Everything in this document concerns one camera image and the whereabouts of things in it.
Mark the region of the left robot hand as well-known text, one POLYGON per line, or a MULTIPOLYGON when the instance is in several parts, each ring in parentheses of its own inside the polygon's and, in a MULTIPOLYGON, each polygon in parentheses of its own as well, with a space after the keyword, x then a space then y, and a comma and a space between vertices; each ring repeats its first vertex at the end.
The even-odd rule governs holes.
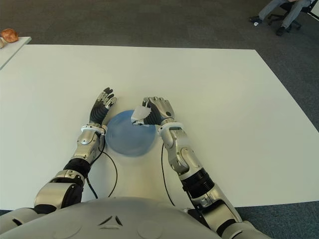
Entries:
POLYGON ((107 87, 97 97, 89 116, 89 123, 101 125, 110 108, 117 102, 113 89, 107 87))

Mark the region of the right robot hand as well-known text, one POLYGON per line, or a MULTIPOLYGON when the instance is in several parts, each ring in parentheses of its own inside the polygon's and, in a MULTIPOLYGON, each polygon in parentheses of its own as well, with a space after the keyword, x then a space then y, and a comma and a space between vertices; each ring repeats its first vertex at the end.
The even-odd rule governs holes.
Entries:
POLYGON ((142 106, 150 108, 151 111, 145 118, 133 121, 134 125, 164 125, 175 121, 170 102, 162 97, 145 97, 142 106))

